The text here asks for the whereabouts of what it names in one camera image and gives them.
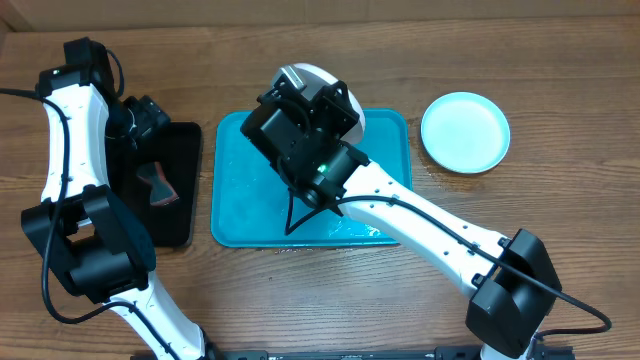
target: wire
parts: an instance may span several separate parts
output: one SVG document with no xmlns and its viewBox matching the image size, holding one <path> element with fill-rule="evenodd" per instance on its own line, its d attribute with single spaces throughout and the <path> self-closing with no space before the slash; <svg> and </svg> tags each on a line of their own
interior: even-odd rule
<svg viewBox="0 0 640 360">
<path fill-rule="evenodd" d="M 153 325 L 149 322 L 149 320 L 144 316 L 144 314 L 138 309 L 134 304 L 130 304 L 124 301 L 114 301 L 85 314 L 79 316 L 77 318 L 68 318 L 61 315 L 53 306 L 51 302 L 51 297 L 49 294 L 49 262 L 51 260 L 51 247 L 53 244 L 53 236 L 58 229 L 58 225 L 60 222 L 60 214 L 62 213 L 62 204 L 63 200 L 67 194 L 67 187 L 69 185 L 69 154 L 70 154 L 70 136 L 69 136 L 69 124 L 67 124 L 68 118 L 65 116 L 64 112 L 52 101 L 42 98 L 38 96 L 34 91 L 28 90 L 16 90 L 16 89 L 4 89 L 0 88 L 0 94 L 5 95 L 13 95 L 18 97 L 24 97 L 28 99 L 33 99 L 40 101 L 44 104 L 49 105 L 52 109 L 58 113 L 60 117 L 60 123 L 62 124 L 62 132 L 63 132 L 63 153 L 62 153 L 62 179 L 60 185 L 60 194 L 58 195 L 58 199 L 53 208 L 53 215 L 51 217 L 51 225 L 49 226 L 49 233 L 47 234 L 47 244 L 45 246 L 44 255 L 42 256 L 42 300 L 44 302 L 47 311 L 51 316 L 64 324 L 79 324 L 81 322 L 87 321 L 96 315 L 102 314 L 103 312 L 114 308 L 116 306 L 122 306 L 129 309 L 129 312 L 136 314 L 136 316 L 140 319 L 140 321 L 147 327 L 151 335 L 156 339 L 156 341 L 164 348 L 164 350 L 169 353 L 174 359 L 179 360 L 178 354 L 169 346 L 160 336 L 160 334 L 156 331 Z"/>
<path fill-rule="evenodd" d="M 124 94 L 124 73 L 122 72 L 122 65 L 120 65 L 120 61 L 118 60 L 118 57 L 116 56 L 116 54 L 113 53 L 113 51 L 111 51 L 110 49 L 107 49 L 107 53 L 111 55 L 111 57 L 113 58 L 113 61 L 115 61 L 116 65 L 118 65 L 118 72 L 120 73 L 120 82 L 118 83 L 118 91 L 116 92 L 116 95 L 120 97 Z"/>
<path fill-rule="evenodd" d="M 502 260 L 493 257 L 492 255 L 484 252 L 483 250 L 481 250 L 478 245 L 472 244 L 471 242 L 469 242 L 468 240 L 466 240 L 465 238 L 463 238 L 461 235 L 459 235 L 458 233 L 456 233 L 455 231 L 453 231 L 451 228 L 447 227 L 446 225 L 444 225 L 443 223 L 441 223 L 440 221 L 438 221 L 436 218 L 434 218 L 433 216 L 427 214 L 426 212 L 424 212 L 423 210 L 417 208 L 416 206 L 409 204 L 407 202 L 404 202 L 400 199 L 396 199 L 396 198 L 392 198 L 392 197 L 386 197 L 386 196 L 378 196 L 378 195 L 359 195 L 359 196 L 350 196 L 347 198 L 342 198 L 339 200 L 336 200 L 334 202 L 331 202 L 329 204 L 326 204 L 325 206 L 319 207 L 311 212 L 309 212 L 307 215 L 305 215 L 304 217 L 302 217 L 300 220 L 298 220 L 295 224 L 293 224 L 293 226 L 289 227 L 289 223 L 290 223 L 290 219 L 287 219 L 287 225 L 285 226 L 285 235 L 289 235 L 291 234 L 293 231 L 295 231 L 298 227 L 300 227 L 302 224 L 304 224 L 305 222 L 307 222 L 309 219 L 311 219 L 312 217 L 318 215 L 319 213 L 327 210 L 327 209 L 331 209 L 334 208 L 340 204 L 346 204 L 346 203 L 350 203 L 350 202 L 356 202 L 356 201 L 382 201 L 385 203 L 389 203 L 392 205 L 398 205 L 401 206 L 407 210 L 410 210 L 412 212 L 414 212 L 416 215 L 422 217 L 423 219 L 429 221 L 431 224 L 433 224 L 435 227 L 437 227 L 438 229 L 442 230 L 444 233 L 446 233 L 447 235 L 451 236 L 454 240 L 456 240 L 459 244 L 464 245 L 465 247 L 467 247 L 469 250 L 471 250 L 472 252 L 480 255 L 481 257 L 491 261 L 492 263 L 496 264 L 497 266 L 500 266 L 502 269 L 512 273 L 513 275 L 516 275 L 517 277 L 521 278 L 522 280 L 528 282 L 531 285 L 536 286 L 537 288 L 539 288 L 540 290 L 547 292 L 559 299 L 562 299 L 564 301 L 566 301 L 567 303 L 586 311 L 587 313 L 597 317 L 598 319 L 600 319 L 603 322 L 602 326 L 599 327 L 591 327 L 591 328 L 578 328 L 578 329 L 553 329 L 553 330 L 547 330 L 547 331 L 542 331 L 539 332 L 537 334 L 534 335 L 534 337 L 539 340 L 539 341 L 543 341 L 545 336 L 550 336 L 550 335 L 571 335 L 571 334 L 581 334 L 581 335 L 585 335 L 585 334 L 599 334 L 599 333 L 603 333 L 608 331 L 609 329 L 611 329 L 612 327 L 612 323 L 611 323 L 611 319 L 609 319 L 605 314 L 603 314 L 602 312 L 600 312 L 598 309 L 587 305 L 585 303 L 583 303 L 582 301 L 575 299 L 565 293 L 563 293 L 562 291 L 558 291 L 534 278 L 532 278 L 531 276 L 523 273 L 522 271 L 512 267 L 511 265 L 503 262 Z"/>
</svg>

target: wood grain surface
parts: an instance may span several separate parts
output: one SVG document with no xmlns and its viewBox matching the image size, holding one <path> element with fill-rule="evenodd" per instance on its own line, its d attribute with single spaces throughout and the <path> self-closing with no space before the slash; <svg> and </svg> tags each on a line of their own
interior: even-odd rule
<svg viewBox="0 0 640 360">
<path fill-rule="evenodd" d="M 357 25 L 10 33 L 0 86 L 31 89 L 63 63 L 62 43 L 88 35 L 113 49 L 126 95 L 152 96 L 205 134 L 193 244 L 158 250 L 158 273 L 180 308 L 224 350 L 429 349 L 477 343 L 466 300 L 403 247 L 234 250 L 209 231 L 216 128 L 253 109 L 278 66 L 317 64 L 365 107 L 409 124 L 416 192 L 480 226 L 526 227 L 550 252 L 564 289 L 611 316 L 598 336 L 558 337 L 579 359 L 640 352 L 640 18 L 434 21 Z M 497 168 L 459 176 L 419 140 L 427 106 L 477 92 L 506 113 L 512 145 Z M 0 97 L 0 357 L 124 359 L 145 345 L 114 314 L 62 325 L 42 305 L 41 258 L 20 228 L 38 203 L 48 160 L 42 107 Z M 67 315 L 94 306 L 53 281 Z M 543 328 L 597 322 L 557 303 Z"/>
</svg>

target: teal plastic tray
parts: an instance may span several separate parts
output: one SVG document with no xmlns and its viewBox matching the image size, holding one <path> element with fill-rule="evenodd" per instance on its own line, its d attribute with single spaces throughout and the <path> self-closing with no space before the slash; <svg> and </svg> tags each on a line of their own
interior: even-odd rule
<svg viewBox="0 0 640 360">
<path fill-rule="evenodd" d="M 396 244 L 378 229 L 325 211 L 284 235 L 287 188 L 269 162 L 240 133 L 249 111 L 218 125 L 213 170 L 211 234 L 234 248 L 342 247 Z M 390 109 L 365 109 L 364 139 L 357 148 L 411 189 L 407 123 Z M 293 222 L 311 209 L 295 200 Z"/>
</svg>

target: black cable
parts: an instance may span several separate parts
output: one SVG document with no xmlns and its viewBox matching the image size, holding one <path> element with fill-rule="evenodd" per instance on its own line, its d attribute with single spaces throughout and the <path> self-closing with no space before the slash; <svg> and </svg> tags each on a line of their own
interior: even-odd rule
<svg viewBox="0 0 640 360">
<path fill-rule="evenodd" d="M 107 53 L 111 55 L 111 57 L 113 58 L 113 61 L 115 61 L 116 65 L 118 65 L 118 72 L 120 73 L 120 82 L 118 83 L 118 91 L 116 92 L 116 95 L 120 97 L 124 94 L 124 73 L 122 72 L 122 65 L 120 65 L 120 61 L 118 60 L 118 57 L 116 57 L 116 54 L 113 53 L 113 51 L 107 49 Z"/>
<path fill-rule="evenodd" d="M 60 123 L 62 124 L 62 132 L 63 132 L 63 153 L 62 153 L 62 179 L 60 186 L 60 194 L 58 195 L 58 200 L 56 201 L 53 208 L 53 215 L 51 217 L 51 225 L 49 226 L 49 233 L 47 234 L 47 245 L 45 246 L 44 255 L 42 256 L 42 300 L 44 302 L 47 311 L 51 316 L 64 324 L 79 324 L 83 321 L 89 320 L 96 315 L 99 315 L 113 307 L 123 306 L 129 309 L 129 312 L 136 314 L 136 316 L 140 319 L 140 321 L 147 327 L 151 335 L 156 339 L 156 341 L 165 349 L 167 353 L 169 353 L 174 359 L 179 360 L 178 354 L 171 349 L 171 347 L 162 339 L 160 334 L 156 331 L 153 325 L 149 322 L 149 320 L 142 314 L 140 309 L 138 309 L 134 304 L 130 304 L 124 301 L 115 301 L 85 314 L 77 318 L 67 318 L 55 309 L 53 303 L 51 302 L 51 297 L 49 294 L 49 262 L 51 259 L 51 246 L 53 244 L 53 236 L 55 232 L 58 230 L 58 225 L 60 222 L 60 214 L 62 212 L 62 204 L 64 202 L 64 198 L 67 194 L 67 187 L 69 185 L 69 156 L 70 156 L 70 136 L 69 136 L 69 124 L 67 124 L 67 117 L 64 112 L 56 105 L 55 103 L 47 100 L 45 98 L 39 97 L 35 92 L 28 90 L 16 90 L 16 89 L 3 89 L 0 88 L 0 94 L 13 95 L 18 97 L 29 98 L 33 100 L 40 101 L 49 105 L 52 109 L 58 113 L 60 117 Z"/>
<path fill-rule="evenodd" d="M 535 335 L 535 338 L 537 340 L 543 341 L 543 338 L 545 336 L 550 336 L 550 335 L 571 335 L 571 334 L 599 334 L 599 333 L 603 333 L 608 331 L 609 329 L 611 329 L 612 327 L 612 323 L 611 323 L 611 319 L 609 319 L 605 314 L 603 314 L 602 312 L 600 312 L 599 310 L 597 310 L 596 308 L 587 305 L 585 303 L 583 303 L 582 301 L 575 299 L 561 291 L 558 291 L 532 277 L 530 277 L 529 275 L 521 272 L 520 270 L 512 267 L 511 265 L 503 262 L 502 260 L 495 258 L 493 256 L 491 256 L 490 254 L 484 252 L 483 250 L 481 250 L 477 245 L 472 244 L 471 242 L 469 242 L 468 240 L 466 240 L 465 238 L 463 238 L 462 236 L 460 236 L 458 233 L 456 233 L 455 231 L 453 231 L 451 228 L 447 227 L 446 225 L 444 225 L 443 223 L 441 223 L 440 221 L 438 221 L 437 219 L 435 219 L 433 216 L 427 214 L 426 212 L 422 211 L 421 209 L 417 208 L 414 205 L 411 205 L 407 202 L 404 202 L 400 199 L 395 199 L 395 198 L 391 198 L 391 197 L 386 197 L 386 196 L 378 196 L 378 195 L 359 195 L 359 196 L 350 196 L 347 198 L 342 198 L 339 200 L 336 200 L 334 202 L 331 202 L 329 204 L 326 204 L 325 206 L 322 206 L 320 208 L 317 208 L 311 212 L 309 212 L 307 215 L 305 215 L 304 217 L 302 217 L 300 220 L 298 220 L 295 224 L 293 224 L 293 226 L 289 227 L 288 224 L 290 223 L 290 220 L 287 221 L 287 225 L 285 226 L 285 235 L 289 235 L 291 234 L 293 231 L 295 231 L 298 227 L 300 227 L 302 224 L 304 224 L 305 222 L 307 222 L 309 219 L 311 219 L 312 217 L 318 215 L 319 213 L 327 210 L 327 209 L 331 209 L 334 208 L 340 204 L 346 204 L 346 203 L 350 203 L 350 202 L 355 202 L 355 201 L 382 201 L 385 203 L 389 203 L 392 205 L 398 205 L 401 206 L 407 210 L 410 210 L 412 212 L 414 212 L 416 215 L 422 217 L 423 219 L 429 221 L 431 224 L 433 224 L 435 227 L 437 227 L 438 229 L 442 230 L 444 233 L 446 233 L 447 235 L 451 236 L 454 240 L 456 240 L 459 244 L 464 245 L 465 247 L 467 247 L 469 250 L 471 250 L 472 252 L 480 255 L 481 257 L 491 261 L 492 263 L 496 264 L 497 266 L 500 266 L 502 269 L 512 273 L 513 275 L 518 276 L 519 278 L 521 278 L 522 280 L 525 280 L 526 282 L 528 282 L 531 285 L 534 285 L 536 287 L 538 287 L 540 290 L 545 291 L 557 298 L 560 298 L 564 301 L 566 301 L 567 303 L 586 311 L 587 313 L 597 317 L 598 319 L 600 319 L 603 322 L 602 326 L 599 327 L 591 327 L 591 328 L 579 328 L 579 329 L 553 329 L 553 330 L 546 330 L 546 331 L 542 331 L 539 332 Z"/>
</svg>

